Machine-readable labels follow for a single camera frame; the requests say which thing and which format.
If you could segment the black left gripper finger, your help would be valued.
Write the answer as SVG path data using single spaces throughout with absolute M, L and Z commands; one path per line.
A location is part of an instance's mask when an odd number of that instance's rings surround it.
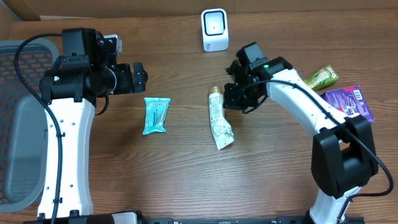
M 133 70 L 134 80 L 148 80 L 148 74 L 141 62 L 133 63 Z
M 141 93 L 146 90 L 145 80 L 134 80 L 134 91 L 133 93 Z

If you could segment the teal wet wipes pack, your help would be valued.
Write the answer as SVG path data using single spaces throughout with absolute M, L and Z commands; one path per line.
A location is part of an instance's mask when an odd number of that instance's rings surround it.
M 143 135 L 165 133 L 164 123 L 169 108 L 170 98 L 144 98 L 146 104 L 146 118 Z

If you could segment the white green cosmetic tube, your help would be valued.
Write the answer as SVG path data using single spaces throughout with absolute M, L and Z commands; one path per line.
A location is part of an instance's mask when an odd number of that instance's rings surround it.
M 222 150 L 234 142 L 231 125 L 224 116 L 224 96 L 219 86 L 209 89 L 208 95 L 210 126 L 217 150 Z

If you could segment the green yellow snack pouch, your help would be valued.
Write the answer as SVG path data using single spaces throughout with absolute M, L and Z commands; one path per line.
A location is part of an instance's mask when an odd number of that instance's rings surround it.
M 331 65 L 328 65 L 317 71 L 314 75 L 307 77 L 304 80 L 304 83 L 312 90 L 318 91 L 333 85 L 338 79 L 339 76 L 336 74 Z

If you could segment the purple sanitary pad pack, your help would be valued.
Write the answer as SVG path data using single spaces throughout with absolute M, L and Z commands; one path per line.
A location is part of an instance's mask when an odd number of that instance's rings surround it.
M 321 97 L 332 107 L 349 116 L 361 114 L 370 123 L 375 120 L 359 85 L 330 90 L 322 93 Z

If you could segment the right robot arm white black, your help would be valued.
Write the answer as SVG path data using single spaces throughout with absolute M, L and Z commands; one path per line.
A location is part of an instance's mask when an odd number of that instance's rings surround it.
M 226 68 L 224 107 L 247 114 L 266 99 L 280 104 L 312 138 L 311 171 L 319 187 L 302 223 L 364 223 L 346 216 L 348 206 L 377 174 L 373 134 L 362 115 L 330 106 L 282 57 L 269 60 L 257 42 L 242 47 Z

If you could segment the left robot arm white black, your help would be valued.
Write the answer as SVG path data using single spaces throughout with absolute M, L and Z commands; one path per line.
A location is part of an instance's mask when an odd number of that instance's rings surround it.
M 47 160 L 38 218 L 93 214 L 88 180 L 90 133 L 98 98 L 145 91 L 140 62 L 117 63 L 122 41 L 95 29 L 62 30 L 63 55 L 40 80 L 47 118 Z

